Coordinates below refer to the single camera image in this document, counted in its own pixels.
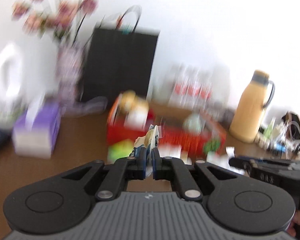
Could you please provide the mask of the yellow thermos jug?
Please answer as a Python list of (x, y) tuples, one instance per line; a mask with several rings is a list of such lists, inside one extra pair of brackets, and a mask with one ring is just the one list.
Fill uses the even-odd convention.
[(260, 70), (254, 71), (249, 85), (241, 95), (232, 119), (230, 134), (245, 143), (254, 142), (264, 113), (275, 93), (275, 85), (269, 75)]

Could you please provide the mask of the green snack packet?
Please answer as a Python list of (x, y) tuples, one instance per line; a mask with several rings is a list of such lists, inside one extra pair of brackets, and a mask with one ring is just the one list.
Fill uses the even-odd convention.
[(119, 141), (108, 147), (108, 163), (115, 163), (117, 159), (128, 157), (133, 151), (134, 143), (127, 139)]

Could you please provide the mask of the right water bottle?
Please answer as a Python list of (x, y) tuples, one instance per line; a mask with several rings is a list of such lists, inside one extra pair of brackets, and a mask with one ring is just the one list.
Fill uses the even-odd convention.
[(212, 96), (212, 73), (208, 70), (200, 74), (200, 91), (197, 99), (197, 106), (200, 110), (206, 109)]

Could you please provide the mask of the white detergent jug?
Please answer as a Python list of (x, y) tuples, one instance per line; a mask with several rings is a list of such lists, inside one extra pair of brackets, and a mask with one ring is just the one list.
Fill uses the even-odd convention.
[(10, 41), (0, 51), (0, 101), (11, 101), (19, 96), (23, 72), (21, 49)]

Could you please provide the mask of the dried pink flower bouquet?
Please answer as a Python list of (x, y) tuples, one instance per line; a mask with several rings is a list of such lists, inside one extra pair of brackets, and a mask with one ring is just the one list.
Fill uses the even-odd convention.
[(12, 20), (25, 18), (23, 30), (42, 37), (51, 34), (60, 45), (74, 46), (82, 24), (98, 8), (98, 0), (17, 0)]

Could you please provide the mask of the white wet wipes pack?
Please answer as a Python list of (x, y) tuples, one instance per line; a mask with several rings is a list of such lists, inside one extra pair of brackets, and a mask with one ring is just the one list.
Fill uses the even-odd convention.
[(237, 174), (243, 174), (243, 170), (239, 170), (235, 167), (229, 165), (229, 160), (233, 158), (235, 155), (233, 153), (218, 155), (216, 152), (209, 152), (206, 157), (206, 161), (208, 163), (212, 163), (213, 165), (217, 165), (226, 170), (236, 172)]

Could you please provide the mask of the red cardboard fruit box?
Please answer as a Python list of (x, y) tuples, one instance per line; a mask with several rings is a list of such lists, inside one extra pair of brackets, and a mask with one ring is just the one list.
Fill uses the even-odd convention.
[(125, 117), (119, 111), (121, 98), (122, 95), (116, 98), (108, 114), (106, 142), (109, 146), (124, 140), (135, 141), (143, 137), (153, 124), (160, 128), (161, 144), (180, 145), (189, 157), (205, 156), (205, 150), (210, 149), (221, 152), (227, 132), (206, 113), (200, 113), (205, 124), (203, 131), (195, 135), (183, 130), (183, 123), (191, 111), (151, 102), (145, 128), (130, 128), (124, 126)]

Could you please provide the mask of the black paper gift bag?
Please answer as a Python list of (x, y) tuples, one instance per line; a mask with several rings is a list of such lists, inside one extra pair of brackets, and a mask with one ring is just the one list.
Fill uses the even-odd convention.
[(83, 72), (86, 102), (104, 96), (112, 105), (126, 90), (146, 97), (159, 34), (124, 33), (109, 28), (95, 28)]

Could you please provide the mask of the orange white plush toy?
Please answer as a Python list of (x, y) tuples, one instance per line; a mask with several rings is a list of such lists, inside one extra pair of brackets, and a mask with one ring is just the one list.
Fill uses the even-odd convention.
[(132, 90), (122, 93), (119, 101), (119, 116), (124, 118), (123, 125), (131, 129), (144, 129), (149, 113), (149, 103)]

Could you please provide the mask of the middle water bottle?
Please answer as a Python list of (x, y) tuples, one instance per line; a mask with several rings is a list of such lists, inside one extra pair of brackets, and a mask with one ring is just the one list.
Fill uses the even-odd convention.
[(184, 106), (186, 109), (193, 109), (196, 105), (196, 101), (202, 86), (200, 69), (189, 67), (186, 74), (187, 79)]

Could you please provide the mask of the purple textured vase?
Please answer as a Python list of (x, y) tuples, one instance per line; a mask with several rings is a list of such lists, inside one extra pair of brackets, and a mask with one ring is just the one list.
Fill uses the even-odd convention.
[(84, 50), (79, 43), (63, 44), (58, 48), (57, 100), (63, 114), (72, 112), (82, 96), (83, 59)]

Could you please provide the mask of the water bottle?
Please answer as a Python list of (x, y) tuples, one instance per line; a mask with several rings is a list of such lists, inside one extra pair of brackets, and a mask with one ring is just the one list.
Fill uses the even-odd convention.
[(187, 89), (188, 74), (184, 65), (174, 65), (167, 74), (169, 101), (172, 106), (181, 107)]
[(187, 79), (184, 106), (186, 109), (193, 109), (196, 105), (196, 101), (202, 86), (200, 69), (189, 67), (186, 74)]
[(212, 73), (208, 70), (200, 74), (200, 91), (197, 99), (197, 106), (200, 110), (206, 109), (212, 96)]

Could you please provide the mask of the left water bottle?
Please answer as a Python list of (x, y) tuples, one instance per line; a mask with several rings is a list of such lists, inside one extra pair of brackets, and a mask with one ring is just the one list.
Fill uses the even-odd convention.
[(167, 74), (169, 101), (172, 106), (181, 107), (187, 89), (188, 74), (184, 65), (174, 65)]

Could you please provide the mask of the purple tissue box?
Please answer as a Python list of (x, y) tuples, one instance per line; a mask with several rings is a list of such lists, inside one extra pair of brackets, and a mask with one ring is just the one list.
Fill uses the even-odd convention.
[(14, 151), (22, 157), (50, 159), (55, 149), (61, 124), (61, 113), (56, 101), (46, 101), (39, 95), (14, 124)]

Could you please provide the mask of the light green cloth toy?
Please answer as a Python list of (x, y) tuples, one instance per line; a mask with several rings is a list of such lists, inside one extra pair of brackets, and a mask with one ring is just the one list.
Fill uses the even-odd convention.
[(183, 122), (183, 130), (192, 134), (200, 134), (206, 121), (198, 113), (190, 114)]

